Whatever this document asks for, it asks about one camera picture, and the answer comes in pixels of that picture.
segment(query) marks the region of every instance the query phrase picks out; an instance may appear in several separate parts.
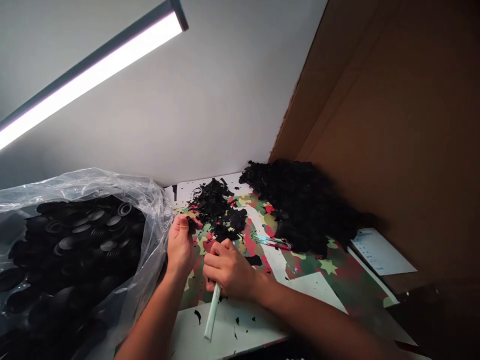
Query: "ceiling light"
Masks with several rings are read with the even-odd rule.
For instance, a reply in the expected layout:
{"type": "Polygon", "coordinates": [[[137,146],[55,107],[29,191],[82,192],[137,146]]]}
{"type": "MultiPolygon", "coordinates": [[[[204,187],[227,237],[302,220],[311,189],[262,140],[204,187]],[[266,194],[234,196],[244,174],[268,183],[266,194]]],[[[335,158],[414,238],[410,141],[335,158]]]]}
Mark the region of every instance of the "ceiling light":
{"type": "Polygon", "coordinates": [[[1,121],[0,150],[76,98],[187,29],[180,3],[175,0],[163,2],[1,121]]]}

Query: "person's right hand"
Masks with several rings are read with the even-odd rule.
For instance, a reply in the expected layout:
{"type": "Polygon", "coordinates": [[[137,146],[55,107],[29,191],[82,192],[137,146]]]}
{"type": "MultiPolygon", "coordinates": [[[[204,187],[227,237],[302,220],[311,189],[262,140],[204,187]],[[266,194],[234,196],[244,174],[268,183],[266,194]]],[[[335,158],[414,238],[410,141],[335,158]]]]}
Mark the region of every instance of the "person's right hand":
{"type": "Polygon", "coordinates": [[[213,243],[204,262],[203,275],[209,292],[214,291],[217,282],[223,296],[254,302],[261,283],[266,280],[264,274],[248,263],[230,239],[213,243]]]}

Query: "white wall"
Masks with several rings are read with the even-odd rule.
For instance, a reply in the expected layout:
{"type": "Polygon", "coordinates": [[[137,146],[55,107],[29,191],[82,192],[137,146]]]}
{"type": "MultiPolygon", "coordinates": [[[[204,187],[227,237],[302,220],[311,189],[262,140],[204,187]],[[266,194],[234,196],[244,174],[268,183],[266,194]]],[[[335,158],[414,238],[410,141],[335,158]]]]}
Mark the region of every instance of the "white wall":
{"type": "MultiPolygon", "coordinates": [[[[2,115],[156,5],[38,2],[32,13],[34,0],[0,8],[2,115]]],[[[325,5],[183,0],[190,29],[1,151],[0,188],[88,167],[170,185],[266,161],[325,5]]]]}

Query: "brown cardboard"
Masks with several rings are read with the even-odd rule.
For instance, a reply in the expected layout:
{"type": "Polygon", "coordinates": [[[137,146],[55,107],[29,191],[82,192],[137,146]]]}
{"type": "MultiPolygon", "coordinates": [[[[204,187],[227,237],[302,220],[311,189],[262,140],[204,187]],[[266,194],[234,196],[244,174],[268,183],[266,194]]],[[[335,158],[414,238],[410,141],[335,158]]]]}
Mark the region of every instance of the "brown cardboard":
{"type": "MultiPolygon", "coordinates": [[[[330,0],[324,19],[336,3],[348,7],[330,0]]],[[[332,21],[350,27],[348,14],[335,15],[332,21]]],[[[312,161],[359,210],[386,221],[379,230],[419,269],[386,276],[395,291],[474,277],[478,7],[466,0],[385,0],[355,15],[366,24],[359,38],[330,25],[336,42],[319,43],[320,23],[270,159],[312,161]],[[339,42],[349,44],[350,56],[331,70],[338,76],[329,76],[330,68],[311,59],[336,54],[339,42]]]]}

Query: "camouflage pattern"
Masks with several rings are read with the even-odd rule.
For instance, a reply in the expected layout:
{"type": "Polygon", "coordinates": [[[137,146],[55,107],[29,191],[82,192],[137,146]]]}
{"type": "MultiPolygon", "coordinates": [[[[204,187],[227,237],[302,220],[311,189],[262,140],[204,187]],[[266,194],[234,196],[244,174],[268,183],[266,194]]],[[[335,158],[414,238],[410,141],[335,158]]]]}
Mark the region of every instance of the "camouflage pattern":
{"type": "MultiPolygon", "coordinates": [[[[228,202],[236,199],[238,206],[241,207],[241,197],[242,196],[232,196],[228,199],[228,202]]],[[[192,217],[195,216],[188,207],[176,209],[176,211],[179,214],[188,214],[192,217]]],[[[193,246],[198,257],[185,284],[185,290],[180,303],[180,310],[212,302],[212,293],[206,291],[205,278],[203,275],[204,256],[210,252],[212,244],[215,241],[210,230],[210,225],[206,224],[202,230],[197,230],[193,235],[193,246]]],[[[235,240],[233,243],[245,257],[258,255],[261,259],[262,265],[255,265],[255,269],[265,273],[267,276],[273,276],[272,269],[267,261],[262,246],[252,239],[252,236],[256,233],[257,231],[255,230],[252,220],[247,218],[245,229],[242,231],[243,239],[235,240]]]]}
{"type": "MultiPolygon", "coordinates": [[[[268,236],[273,237],[277,229],[277,223],[271,215],[274,208],[270,203],[259,200],[255,194],[233,196],[228,201],[230,202],[232,199],[237,200],[239,208],[250,206],[256,209],[260,215],[264,231],[268,236]]],[[[179,213],[189,213],[188,208],[178,209],[177,211],[179,213]]],[[[237,248],[244,256],[259,255],[263,265],[256,266],[256,268],[269,276],[273,276],[262,247],[252,240],[251,236],[256,234],[256,230],[252,220],[249,218],[243,234],[243,240],[235,241],[237,248]]],[[[200,256],[188,277],[185,293],[181,301],[181,310],[212,301],[212,294],[205,291],[205,279],[202,274],[202,268],[204,265],[203,255],[210,250],[214,240],[212,240],[212,234],[205,228],[202,231],[198,231],[193,238],[195,240],[195,249],[200,256]]],[[[359,318],[369,328],[373,325],[369,324],[370,321],[373,321],[371,320],[373,317],[370,315],[382,311],[384,301],[385,303],[388,302],[387,299],[389,298],[382,288],[333,239],[328,244],[327,259],[322,259],[320,256],[312,253],[301,254],[280,249],[278,251],[282,252],[286,260],[285,272],[290,280],[321,272],[348,313],[359,318]]]]}

